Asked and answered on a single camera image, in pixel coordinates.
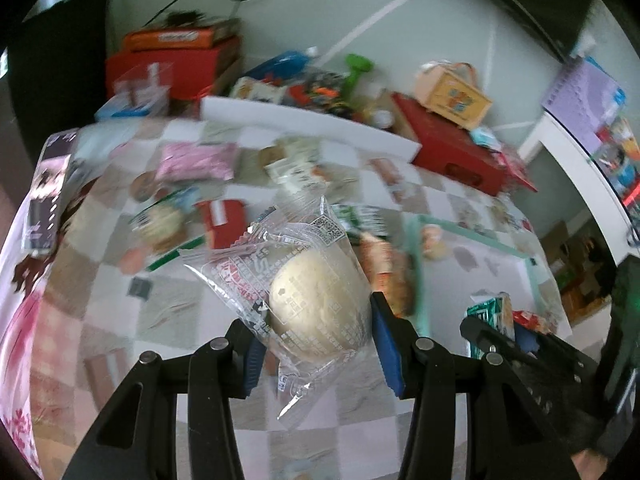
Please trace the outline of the teal rimmed white tray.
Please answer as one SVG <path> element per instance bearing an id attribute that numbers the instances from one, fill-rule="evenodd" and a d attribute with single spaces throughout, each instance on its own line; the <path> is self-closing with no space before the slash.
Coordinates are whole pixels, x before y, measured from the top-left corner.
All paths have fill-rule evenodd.
<path id="1" fill-rule="evenodd" d="M 404 248 L 413 258 L 416 292 L 410 321 L 416 332 L 462 352 L 465 341 L 459 326 L 465 310 L 482 298 L 506 292 L 512 307 L 542 315 L 551 321 L 555 335 L 572 334 L 560 292 L 547 261 L 494 238 L 463 229 L 455 223 L 426 214 L 404 214 Z M 448 256 L 430 260 L 422 256 L 421 228 L 437 224 Z"/>

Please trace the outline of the green white biscuit pack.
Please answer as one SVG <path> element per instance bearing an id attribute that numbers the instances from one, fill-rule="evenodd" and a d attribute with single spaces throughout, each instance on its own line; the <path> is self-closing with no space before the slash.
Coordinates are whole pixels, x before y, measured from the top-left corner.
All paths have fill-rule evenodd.
<path id="1" fill-rule="evenodd" d="M 149 252 L 163 255 L 188 240 L 189 224 L 200 200 L 195 186 L 171 192 L 133 216 L 131 231 Z"/>

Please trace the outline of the red boxy snack pack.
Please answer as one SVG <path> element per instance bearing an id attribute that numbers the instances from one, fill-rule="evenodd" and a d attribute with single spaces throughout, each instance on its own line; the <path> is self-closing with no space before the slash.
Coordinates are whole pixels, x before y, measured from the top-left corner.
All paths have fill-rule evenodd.
<path id="1" fill-rule="evenodd" d="M 240 200 L 201 200 L 196 208 L 201 214 L 209 248 L 229 248 L 246 230 L 245 207 Z"/>

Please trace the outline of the pink snack packet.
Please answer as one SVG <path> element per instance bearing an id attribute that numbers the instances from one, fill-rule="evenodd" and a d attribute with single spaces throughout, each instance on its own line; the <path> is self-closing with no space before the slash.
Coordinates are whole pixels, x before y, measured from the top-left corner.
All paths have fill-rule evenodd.
<path id="1" fill-rule="evenodd" d="M 234 178 L 240 154 L 236 143 L 168 143 L 160 152 L 155 177 L 160 181 L 223 180 Z"/>

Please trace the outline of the orange egg roll bag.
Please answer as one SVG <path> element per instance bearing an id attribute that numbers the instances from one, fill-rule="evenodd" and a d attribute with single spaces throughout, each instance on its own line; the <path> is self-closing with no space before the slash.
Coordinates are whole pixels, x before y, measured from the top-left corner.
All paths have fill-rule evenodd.
<path id="1" fill-rule="evenodd" d="M 369 232 L 360 234 L 359 262 L 374 292 L 382 292 L 398 318 L 412 315 L 414 278 L 405 252 Z"/>

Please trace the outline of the white foam board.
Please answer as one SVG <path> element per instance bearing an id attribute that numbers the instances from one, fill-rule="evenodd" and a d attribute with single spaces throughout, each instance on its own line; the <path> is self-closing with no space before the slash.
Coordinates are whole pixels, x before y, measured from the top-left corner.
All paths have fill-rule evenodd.
<path id="1" fill-rule="evenodd" d="M 360 150 L 386 153 L 404 162 L 412 162 L 421 148 L 413 140 L 352 120 L 290 106 L 222 96 L 206 96 L 201 100 L 201 118 L 240 126 L 262 126 L 306 136 L 325 136 Z"/>

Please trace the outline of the white desk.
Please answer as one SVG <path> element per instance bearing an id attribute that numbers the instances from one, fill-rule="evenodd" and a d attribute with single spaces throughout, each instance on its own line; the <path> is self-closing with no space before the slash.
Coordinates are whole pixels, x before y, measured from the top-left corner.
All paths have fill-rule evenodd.
<path id="1" fill-rule="evenodd" d="M 547 112 L 518 148 L 518 156 L 529 164 L 542 150 L 551 155 L 582 196 L 615 263 L 628 256 L 639 257 L 639 248 L 628 242 L 632 223 L 614 188 L 584 148 Z"/>

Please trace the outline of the blue liquid plastic bottle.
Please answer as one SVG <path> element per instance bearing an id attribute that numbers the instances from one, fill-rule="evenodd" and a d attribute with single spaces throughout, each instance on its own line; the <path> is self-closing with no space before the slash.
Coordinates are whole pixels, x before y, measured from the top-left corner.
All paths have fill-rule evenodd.
<path id="1" fill-rule="evenodd" d="M 318 56 L 318 49 L 310 47 L 305 51 L 289 50 L 270 58 L 248 70 L 244 76 L 256 80 L 290 80 L 303 73 L 309 63 Z"/>

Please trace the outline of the white rice cracker bag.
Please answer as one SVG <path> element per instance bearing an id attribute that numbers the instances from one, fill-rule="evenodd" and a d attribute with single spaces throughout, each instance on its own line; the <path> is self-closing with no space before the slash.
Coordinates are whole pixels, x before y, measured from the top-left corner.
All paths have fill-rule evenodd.
<path id="1" fill-rule="evenodd" d="M 258 162 L 272 182 L 290 194 L 298 194 L 328 186 L 319 157 L 319 141 L 313 136 L 282 136 L 259 151 Z"/>

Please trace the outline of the peach jelly cup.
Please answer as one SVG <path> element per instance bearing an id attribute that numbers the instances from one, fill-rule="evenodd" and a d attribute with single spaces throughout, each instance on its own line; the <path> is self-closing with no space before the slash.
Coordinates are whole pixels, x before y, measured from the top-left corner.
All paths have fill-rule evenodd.
<path id="1" fill-rule="evenodd" d="M 426 224 L 421 228 L 422 256 L 430 260 L 440 260 L 448 256 L 448 247 L 442 240 L 444 230 L 437 224 Z"/>

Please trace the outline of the purple perforated board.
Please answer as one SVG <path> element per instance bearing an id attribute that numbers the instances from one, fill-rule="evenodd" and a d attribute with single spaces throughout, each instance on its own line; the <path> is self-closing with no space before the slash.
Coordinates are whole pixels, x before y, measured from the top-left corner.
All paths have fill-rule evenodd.
<path id="1" fill-rule="evenodd" d="M 593 58 L 567 63 L 541 102 L 589 155 L 601 147 L 599 132 L 614 122 L 625 104 L 625 91 Z"/>

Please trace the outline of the stacked red orange boxes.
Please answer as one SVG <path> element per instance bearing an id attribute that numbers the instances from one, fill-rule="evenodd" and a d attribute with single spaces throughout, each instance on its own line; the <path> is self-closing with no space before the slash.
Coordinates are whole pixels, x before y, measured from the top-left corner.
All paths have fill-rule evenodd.
<path id="1" fill-rule="evenodd" d="M 130 32 L 106 61 L 106 85 L 152 63 L 171 66 L 171 96 L 190 100 L 211 86 L 242 55 L 241 21 L 214 18 L 182 27 L 153 26 Z"/>

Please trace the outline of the green popcorn snack bag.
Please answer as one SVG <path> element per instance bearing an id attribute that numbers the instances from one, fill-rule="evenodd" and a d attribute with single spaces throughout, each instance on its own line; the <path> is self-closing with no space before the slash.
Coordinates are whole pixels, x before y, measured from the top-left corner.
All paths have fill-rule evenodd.
<path id="1" fill-rule="evenodd" d="M 512 302 L 506 292 L 500 292 L 497 296 L 487 297 L 473 304 L 465 310 L 465 316 L 477 318 L 484 323 L 478 340 L 486 348 L 498 341 L 496 333 L 511 342 L 515 341 Z"/>

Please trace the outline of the clear round bun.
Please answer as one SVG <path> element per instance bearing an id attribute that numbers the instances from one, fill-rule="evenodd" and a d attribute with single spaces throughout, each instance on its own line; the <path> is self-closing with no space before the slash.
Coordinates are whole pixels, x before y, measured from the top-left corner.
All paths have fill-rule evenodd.
<path id="1" fill-rule="evenodd" d="M 369 282 L 322 194 L 285 197 L 229 248 L 180 257 L 278 359 L 285 427 L 303 421 L 371 340 Z"/>

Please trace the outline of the clear plastic box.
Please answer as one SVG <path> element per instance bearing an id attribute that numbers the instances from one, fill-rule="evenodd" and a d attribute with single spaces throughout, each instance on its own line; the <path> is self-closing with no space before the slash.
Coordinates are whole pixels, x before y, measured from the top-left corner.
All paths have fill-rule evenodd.
<path id="1" fill-rule="evenodd" d="M 134 66 L 113 82 L 114 96 L 94 114 L 97 122 L 118 118 L 166 116 L 172 86 L 172 64 Z"/>

